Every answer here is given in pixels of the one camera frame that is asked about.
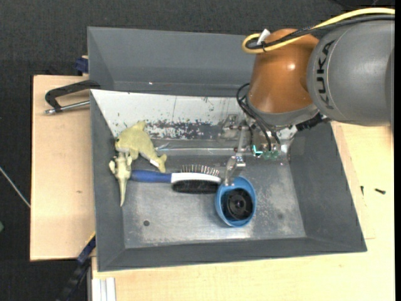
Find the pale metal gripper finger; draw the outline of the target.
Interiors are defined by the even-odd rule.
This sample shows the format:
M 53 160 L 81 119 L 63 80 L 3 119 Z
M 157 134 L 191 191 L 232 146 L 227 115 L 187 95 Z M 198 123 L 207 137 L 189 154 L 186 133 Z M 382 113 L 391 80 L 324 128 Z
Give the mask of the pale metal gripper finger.
M 219 141 L 236 140 L 247 132 L 245 120 L 239 114 L 230 114 L 223 121 L 221 131 L 218 135 Z
M 231 156 L 226 163 L 224 185 L 230 186 L 232 184 L 231 178 L 236 169 L 240 169 L 246 166 L 245 158 L 243 156 Z

